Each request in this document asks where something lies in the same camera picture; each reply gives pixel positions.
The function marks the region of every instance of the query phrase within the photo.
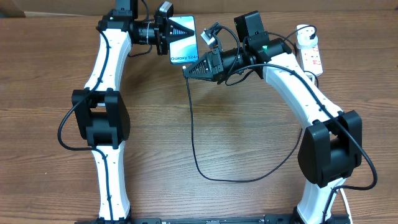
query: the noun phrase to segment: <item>white arm segment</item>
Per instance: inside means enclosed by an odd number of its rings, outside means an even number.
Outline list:
[[[125,141],[123,141],[118,149],[112,146],[97,146],[106,156],[109,175],[109,192],[111,196],[113,220],[126,218],[130,210],[130,201],[127,198],[126,185],[124,183],[124,167],[123,152]],[[108,195],[106,193],[106,174],[104,160],[100,153],[92,151],[97,165],[99,193],[101,195],[101,207],[99,208],[99,217],[110,220]]]
[[[110,46],[109,57],[102,82],[96,90],[106,91],[108,88],[112,88],[114,91],[119,91],[124,62],[131,50],[131,39],[128,32],[123,32],[120,29],[106,29],[104,31],[104,35],[108,39]],[[106,56],[106,42],[102,35],[99,36],[101,37],[101,45],[99,46],[97,60],[95,62],[93,73],[85,85],[85,88],[89,89],[92,89],[96,85]],[[104,106],[104,103],[99,103],[98,106]],[[97,149],[107,156],[106,162],[108,164],[109,192],[111,195],[113,220],[126,218],[130,210],[130,201],[127,198],[126,186],[124,183],[124,145],[125,141],[119,145],[118,149],[113,149],[112,146],[97,146]],[[101,195],[99,217],[103,217],[105,220],[110,220],[111,215],[109,212],[109,203],[106,193],[104,160],[102,160],[102,156],[98,152],[92,151],[92,153],[97,165],[99,193]]]
[[[122,78],[122,72],[126,57],[131,50],[131,39],[128,32],[123,32],[120,29],[107,29],[104,31],[106,38],[108,39],[109,46],[109,58],[106,64],[104,76],[102,77],[102,83],[99,84],[97,91],[106,91],[108,88],[112,88],[114,91],[120,90],[120,81]],[[85,88],[92,89],[97,83],[97,79],[101,74],[101,70],[104,65],[106,56],[106,42],[102,35],[101,45],[99,46],[99,52],[93,73],[90,79],[87,81]]]
[[[338,116],[338,111],[343,111],[326,98],[306,74],[304,74],[294,54],[283,53],[271,59],[268,64],[280,65],[290,70],[295,70],[308,83],[322,104],[326,106],[326,109],[334,117]],[[323,111],[319,111],[320,106],[317,105],[317,102],[297,77],[291,75],[289,72],[273,67],[264,67],[263,71],[266,76],[266,82],[273,86],[283,97],[300,121],[303,129],[311,126],[315,120],[324,122],[330,119]]]
[[[343,111],[326,98],[306,74],[304,74],[294,54],[283,53],[271,59],[268,62],[269,64],[279,65],[296,71],[308,83],[312,91],[332,116],[337,117],[338,112]],[[273,86],[283,97],[300,121],[303,129],[313,125],[315,120],[324,122],[330,119],[323,111],[320,111],[320,105],[317,105],[317,102],[297,77],[279,68],[264,67],[263,71],[264,75],[266,75],[266,82]],[[331,188],[343,184],[345,180],[342,178],[334,180],[323,188],[319,188],[318,185],[306,181],[303,198],[297,206],[298,214],[300,214],[306,224],[319,224],[322,222],[323,210],[325,209]],[[331,205],[333,205],[335,197],[336,195],[334,194],[326,214],[326,219],[331,216]]]
[[[301,219],[306,224],[319,224],[322,223],[322,215],[325,209],[326,202],[330,191],[333,187],[340,186],[346,181],[346,179],[339,178],[330,182],[326,187],[319,188],[316,184],[306,181],[304,187],[303,198],[297,206],[297,212]],[[329,209],[326,213],[326,220],[331,216],[331,205],[335,201],[336,194],[333,194]]]

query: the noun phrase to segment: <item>phone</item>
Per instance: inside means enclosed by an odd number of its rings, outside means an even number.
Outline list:
[[[195,19],[193,18],[193,16],[176,16],[176,17],[170,17],[169,19],[174,21],[178,25],[184,26],[184,28],[189,29],[190,32],[191,31],[194,32],[194,35],[190,37],[186,37],[184,39],[170,43],[171,64],[196,62],[199,59],[199,56],[198,56]],[[178,34],[183,31],[174,28],[172,32]]]

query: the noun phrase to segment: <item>white power adapter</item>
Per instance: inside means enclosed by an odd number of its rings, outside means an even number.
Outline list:
[[[307,26],[301,24],[297,26],[297,29]],[[307,77],[313,79],[311,72],[320,76],[323,73],[321,58],[318,48],[318,37],[310,39],[310,36],[315,32],[313,27],[306,27],[297,32],[297,48],[301,58],[301,66]]]

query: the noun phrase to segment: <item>table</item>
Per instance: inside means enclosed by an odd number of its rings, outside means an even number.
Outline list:
[[[195,15],[197,30],[240,14]],[[324,66],[320,89],[363,119],[363,147],[378,174],[368,192],[347,190],[355,223],[396,223],[398,215],[397,11],[268,12],[266,30],[287,35],[318,27]],[[100,17],[0,19],[0,223],[72,223],[98,216],[100,198],[90,152],[63,149],[58,125],[74,89],[91,74]],[[220,33],[225,49],[235,43]],[[198,39],[200,55],[208,51]],[[134,46],[142,52],[147,46]],[[271,86],[250,76],[236,86],[190,82],[195,143],[202,171],[214,178],[258,177],[291,151],[299,122]],[[210,182],[195,168],[181,66],[156,52],[127,59],[123,100],[131,118],[124,167],[134,218],[248,217],[291,213],[305,178],[297,151],[268,178],[250,184]],[[74,116],[63,139],[85,146]],[[347,181],[368,185],[363,160]],[[333,207],[344,213],[340,196]]]

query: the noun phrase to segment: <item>black bracket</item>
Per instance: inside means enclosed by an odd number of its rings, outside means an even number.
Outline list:
[[[341,113],[339,123],[362,146],[362,120],[355,111]],[[336,135],[330,139],[329,132]],[[340,177],[351,176],[354,168],[361,165],[360,150],[335,126],[331,120],[315,121],[305,129],[298,152],[298,164],[305,178],[319,187]]]
[[[74,90],[72,104],[84,99],[89,90]],[[98,103],[104,103],[106,112],[91,111]],[[89,146],[110,145],[117,149],[130,135],[130,117],[119,91],[108,88],[94,91],[75,110],[80,135]]]

